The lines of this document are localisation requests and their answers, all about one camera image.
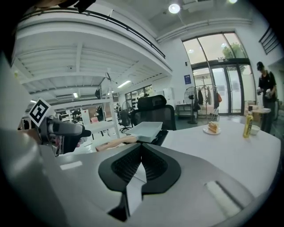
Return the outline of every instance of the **blue sign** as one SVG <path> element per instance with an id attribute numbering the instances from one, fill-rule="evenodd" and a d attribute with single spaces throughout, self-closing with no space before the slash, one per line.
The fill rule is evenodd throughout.
<path id="1" fill-rule="evenodd" d="M 191 79 L 190 79 L 190 75 L 185 75 L 185 84 L 190 84 L 191 83 Z"/>

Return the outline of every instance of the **yellow bottle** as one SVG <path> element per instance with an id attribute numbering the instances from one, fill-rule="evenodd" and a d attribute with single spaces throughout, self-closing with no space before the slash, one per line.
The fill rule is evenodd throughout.
<path id="1" fill-rule="evenodd" d="M 245 129 L 244 129 L 244 138 L 248 138 L 250 135 L 250 130 L 252 129 L 252 121 L 253 121 L 253 116 L 252 116 L 252 106 L 248 106 L 248 115 L 245 120 Z"/>

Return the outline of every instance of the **office chair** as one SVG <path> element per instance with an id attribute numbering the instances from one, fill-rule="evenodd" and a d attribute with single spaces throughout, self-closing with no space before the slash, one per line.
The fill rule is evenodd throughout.
<path id="1" fill-rule="evenodd" d="M 174 108 L 167 105 L 164 96 L 156 95 L 152 97 L 140 98 L 138 100 L 138 110 L 131 113 L 131 122 L 138 125 L 143 121 L 163 122 L 162 130 L 177 130 L 174 119 Z"/>
<path id="2" fill-rule="evenodd" d="M 131 127 L 128 127 L 130 125 L 130 118 L 128 116 L 128 110 L 123 110 L 120 112 L 120 119 L 122 120 L 122 122 L 121 123 L 119 122 L 118 124 L 124 126 L 122 129 L 120 129 L 122 133 L 124 130 L 131 129 Z"/>

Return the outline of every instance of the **tree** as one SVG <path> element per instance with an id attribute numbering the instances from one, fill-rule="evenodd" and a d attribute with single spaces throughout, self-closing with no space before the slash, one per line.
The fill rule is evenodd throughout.
<path id="1" fill-rule="evenodd" d="M 243 50 L 243 48 L 241 47 L 240 44 L 232 43 L 231 48 L 232 48 L 232 51 L 234 52 L 236 58 L 243 58 L 245 56 L 244 50 Z M 222 50 L 222 53 L 223 53 L 225 59 L 234 58 L 233 54 L 231 52 L 231 49 L 229 47 L 224 47 L 224 49 Z M 235 68 L 234 67 L 228 68 L 228 70 L 235 70 Z M 241 72 L 243 72 L 245 70 L 245 67 L 243 65 L 241 65 L 240 70 L 241 70 Z"/>

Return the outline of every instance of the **fluorescent light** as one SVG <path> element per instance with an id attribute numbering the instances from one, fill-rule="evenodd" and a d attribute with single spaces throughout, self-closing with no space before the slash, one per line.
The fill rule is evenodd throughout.
<path id="1" fill-rule="evenodd" d="M 126 82 L 124 82 L 123 84 L 119 85 L 117 88 L 121 88 L 122 86 L 128 84 L 129 82 L 131 82 L 130 80 L 127 80 Z"/>
<path id="2" fill-rule="evenodd" d="M 180 7 L 179 7 L 179 5 L 178 4 L 171 4 L 170 6 L 169 6 L 169 11 L 171 12 L 171 13 L 178 13 L 179 11 L 180 11 Z"/>

